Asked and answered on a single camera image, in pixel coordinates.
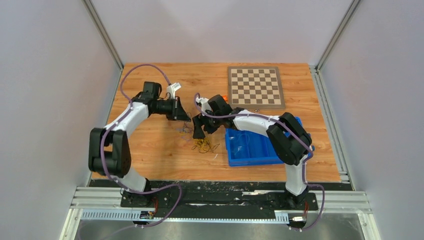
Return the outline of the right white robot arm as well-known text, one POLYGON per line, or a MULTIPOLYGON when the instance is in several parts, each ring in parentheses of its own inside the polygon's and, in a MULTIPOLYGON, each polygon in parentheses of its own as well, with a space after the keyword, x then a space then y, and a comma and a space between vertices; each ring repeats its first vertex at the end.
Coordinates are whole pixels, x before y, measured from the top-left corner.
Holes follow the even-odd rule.
POLYGON ((208 99, 196 93, 193 100, 199 110, 199 114, 192 118, 193 139, 203 139, 221 126, 267 137, 277 157, 285 164, 286 204, 298 209, 305 203, 305 163, 313 156, 312 139, 291 113, 263 115, 240 107, 232 108, 219 94, 208 99))

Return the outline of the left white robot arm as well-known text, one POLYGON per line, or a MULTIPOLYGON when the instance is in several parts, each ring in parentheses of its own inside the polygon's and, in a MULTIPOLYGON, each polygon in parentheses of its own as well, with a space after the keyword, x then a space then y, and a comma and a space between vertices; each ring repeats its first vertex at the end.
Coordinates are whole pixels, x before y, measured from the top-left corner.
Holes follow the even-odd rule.
POLYGON ((89 135, 88 168, 107 176, 127 192, 140 207, 153 201, 150 182, 132 166, 129 138, 150 115, 164 115, 169 121, 190 122, 180 98, 176 95, 180 83, 166 88, 167 98, 161 98, 160 83, 146 81, 143 90, 132 97, 127 108, 113 122, 103 128, 93 128, 89 135))

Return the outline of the blue plastic divided bin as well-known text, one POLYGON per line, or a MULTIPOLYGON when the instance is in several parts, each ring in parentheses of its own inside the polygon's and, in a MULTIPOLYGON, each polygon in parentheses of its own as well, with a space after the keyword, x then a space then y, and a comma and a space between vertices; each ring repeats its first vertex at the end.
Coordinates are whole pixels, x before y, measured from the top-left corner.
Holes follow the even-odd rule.
POLYGON ((303 128, 299 117, 286 113, 285 116, 239 113, 234 118, 234 127, 225 130, 228 164, 231 167, 283 164, 268 138, 267 129, 275 125, 284 134, 284 140, 302 147, 280 124, 285 124, 307 146, 312 145, 311 135, 303 128))

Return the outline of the wooden chessboard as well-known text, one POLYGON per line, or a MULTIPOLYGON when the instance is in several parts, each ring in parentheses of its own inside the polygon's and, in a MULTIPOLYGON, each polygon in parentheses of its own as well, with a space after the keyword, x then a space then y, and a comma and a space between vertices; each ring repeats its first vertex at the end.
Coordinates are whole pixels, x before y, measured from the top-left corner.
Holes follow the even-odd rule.
POLYGON ((232 107, 285 109, 286 103, 277 66, 229 66, 227 100, 232 107))

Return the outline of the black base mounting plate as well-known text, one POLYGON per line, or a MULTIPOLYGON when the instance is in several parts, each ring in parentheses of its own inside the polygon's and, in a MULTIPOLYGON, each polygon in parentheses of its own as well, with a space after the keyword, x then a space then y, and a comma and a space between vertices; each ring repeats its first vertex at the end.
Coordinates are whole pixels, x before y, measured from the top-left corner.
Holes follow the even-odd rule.
POLYGON ((164 181, 152 180, 149 190, 141 195, 123 189, 121 207, 152 208, 157 218, 259 220, 275 217, 275 211, 319 209, 316 195, 304 193, 300 199, 286 192, 284 182, 254 181, 164 181))

